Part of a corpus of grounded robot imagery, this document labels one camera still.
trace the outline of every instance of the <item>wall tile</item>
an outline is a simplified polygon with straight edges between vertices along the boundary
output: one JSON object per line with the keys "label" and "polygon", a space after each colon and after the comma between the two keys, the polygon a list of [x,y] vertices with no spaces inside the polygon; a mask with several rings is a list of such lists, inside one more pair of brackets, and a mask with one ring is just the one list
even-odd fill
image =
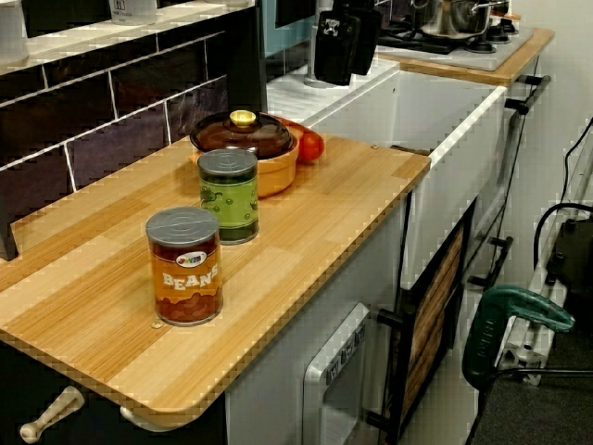
{"label": "wall tile", "polygon": [[0,104],[45,88],[41,66],[0,76]]}
{"label": "wall tile", "polygon": [[228,70],[228,48],[224,34],[218,34],[206,40],[206,59],[208,79],[218,79]]}
{"label": "wall tile", "polygon": [[120,116],[206,81],[204,42],[113,70],[113,89]]}
{"label": "wall tile", "polygon": [[156,52],[157,37],[148,35],[130,42],[114,44],[107,48],[46,63],[45,74],[49,86],[52,86]]}
{"label": "wall tile", "polygon": [[296,44],[284,51],[284,71],[290,72],[309,63],[309,41]]}
{"label": "wall tile", "polygon": [[68,142],[76,187],[92,184],[167,144],[162,105]]}
{"label": "wall tile", "polygon": [[0,108],[0,164],[6,165],[111,121],[102,74]]}
{"label": "wall tile", "polygon": [[0,194],[11,222],[72,193],[62,147],[0,172]]}
{"label": "wall tile", "polygon": [[284,76],[284,50],[266,57],[266,82]]}
{"label": "wall tile", "polygon": [[191,25],[182,26],[173,30],[160,32],[158,34],[158,49],[163,50],[177,45],[192,42],[200,37],[214,34],[225,30],[228,18],[225,16],[199,21]]}
{"label": "wall tile", "polygon": [[169,101],[170,138],[186,137],[198,122],[210,114],[229,109],[226,78],[196,88]]}

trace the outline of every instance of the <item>pot lid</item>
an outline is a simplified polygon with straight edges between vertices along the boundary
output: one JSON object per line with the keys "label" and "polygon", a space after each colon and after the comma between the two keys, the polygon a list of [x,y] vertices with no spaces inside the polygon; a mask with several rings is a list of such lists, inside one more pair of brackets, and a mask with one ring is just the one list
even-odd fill
{"label": "pot lid", "polygon": [[202,120],[190,139],[203,152],[222,148],[250,151],[258,159],[280,156],[292,147],[286,127],[272,116],[250,111],[218,113]]}

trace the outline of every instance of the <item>cabinet door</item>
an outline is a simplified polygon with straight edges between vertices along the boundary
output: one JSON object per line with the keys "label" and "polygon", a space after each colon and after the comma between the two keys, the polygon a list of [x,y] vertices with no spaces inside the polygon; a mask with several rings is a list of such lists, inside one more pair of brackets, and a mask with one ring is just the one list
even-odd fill
{"label": "cabinet door", "polygon": [[[393,310],[404,215],[402,203],[227,389],[230,445],[303,443],[303,387],[310,362],[357,303],[371,310],[371,318],[379,309]],[[362,405],[381,413],[390,329],[371,320],[366,326]]]}

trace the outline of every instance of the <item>beans can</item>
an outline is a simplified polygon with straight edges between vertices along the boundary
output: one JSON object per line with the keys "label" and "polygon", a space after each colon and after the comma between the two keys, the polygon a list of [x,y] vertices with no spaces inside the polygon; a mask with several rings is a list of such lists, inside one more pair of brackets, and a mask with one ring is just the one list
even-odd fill
{"label": "beans can", "polygon": [[213,319],[222,309],[218,219],[194,207],[167,209],[148,220],[146,235],[158,316],[180,326]]}

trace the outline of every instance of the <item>tile backsplash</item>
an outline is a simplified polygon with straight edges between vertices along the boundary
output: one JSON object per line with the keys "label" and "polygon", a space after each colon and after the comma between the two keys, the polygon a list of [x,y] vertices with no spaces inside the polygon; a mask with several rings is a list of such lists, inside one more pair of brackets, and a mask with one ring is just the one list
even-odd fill
{"label": "tile backsplash", "polygon": [[9,220],[178,141],[207,115],[228,109],[220,25],[206,20],[98,44],[0,76],[0,193]]}

